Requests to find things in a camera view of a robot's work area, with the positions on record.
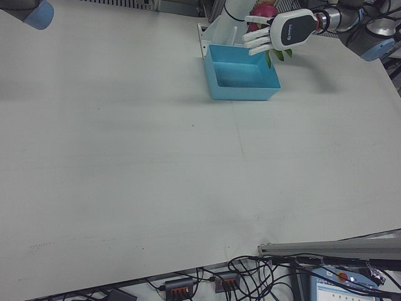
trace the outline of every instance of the white table surface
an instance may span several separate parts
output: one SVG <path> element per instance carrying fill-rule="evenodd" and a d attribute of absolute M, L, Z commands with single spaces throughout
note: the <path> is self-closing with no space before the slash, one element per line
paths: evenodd
<path fill-rule="evenodd" d="M 196 18 L 0 11 L 2 300 L 400 228 L 401 99 L 312 36 L 268 102 L 209 96 Z"/>

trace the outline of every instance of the wire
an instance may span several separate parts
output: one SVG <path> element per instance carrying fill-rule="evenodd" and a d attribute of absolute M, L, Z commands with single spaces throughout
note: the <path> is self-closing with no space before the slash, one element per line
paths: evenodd
<path fill-rule="evenodd" d="M 153 287 L 155 290 L 160 290 L 160 287 L 156 287 L 152 282 L 149 281 L 148 278 L 145 278 L 145 281 L 146 281 L 147 283 L 149 283 L 150 286 Z"/>
<path fill-rule="evenodd" d="M 293 290 L 293 288 L 292 288 L 289 284 L 287 284 L 287 283 L 285 283 L 285 282 L 276 282 L 275 284 L 273 284 L 273 286 L 275 286 L 275 285 L 277 285 L 277 284 L 282 284 L 282 285 L 285 285 L 286 287 L 288 287 L 288 288 L 291 290 L 291 293 L 293 294 L 293 300 L 296 300 L 296 299 L 295 299 L 294 290 Z"/>
<path fill-rule="evenodd" d="M 196 279 L 196 280 L 198 280 L 198 282 L 200 282 L 200 281 L 210 281 L 210 279 L 205 279 L 205 278 L 203 278 L 203 276 L 202 277 L 191 276 L 191 275 L 188 275 L 188 274 L 185 274 L 185 273 L 181 273 L 181 272 L 174 272 L 174 274 L 178 274 L 178 275 L 181 275 L 181 276 L 185 276 L 185 277 L 189 277 L 189 278 L 192 278 L 192 279 Z"/>
<path fill-rule="evenodd" d="M 160 292 L 159 292 L 159 291 L 160 291 L 160 287 L 156 287 L 152 282 L 149 281 L 148 278 L 145 278 L 145 281 L 146 281 L 151 287 L 153 287 L 153 288 L 155 289 L 155 291 L 157 292 L 157 295 L 159 295 L 160 299 L 163 300 L 163 298 L 162 298 L 162 296 L 161 296 L 161 294 L 160 294 Z"/>
<path fill-rule="evenodd" d="M 196 278 L 198 279 L 198 281 L 196 281 L 196 287 L 195 287 L 194 291 L 192 292 L 191 298 L 194 298 L 196 292 L 198 291 L 199 284 L 203 280 L 204 274 L 205 274 L 205 271 L 202 271 L 202 276 L 199 278 L 199 269 L 196 268 Z"/>
<path fill-rule="evenodd" d="M 234 19 L 234 20 L 236 20 L 236 21 L 238 21 L 238 22 L 245 22 L 245 20 L 237 19 L 237 18 L 234 17 L 232 14 L 230 14 L 230 13 L 228 12 L 227 8 L 226 8 L 226 4 L 225 4 L 225 3 L 224 3 L 224 10 L 226 11 L 226 13 L 229 15 L 229 17 L 230 17 L 231 19 Z"/>

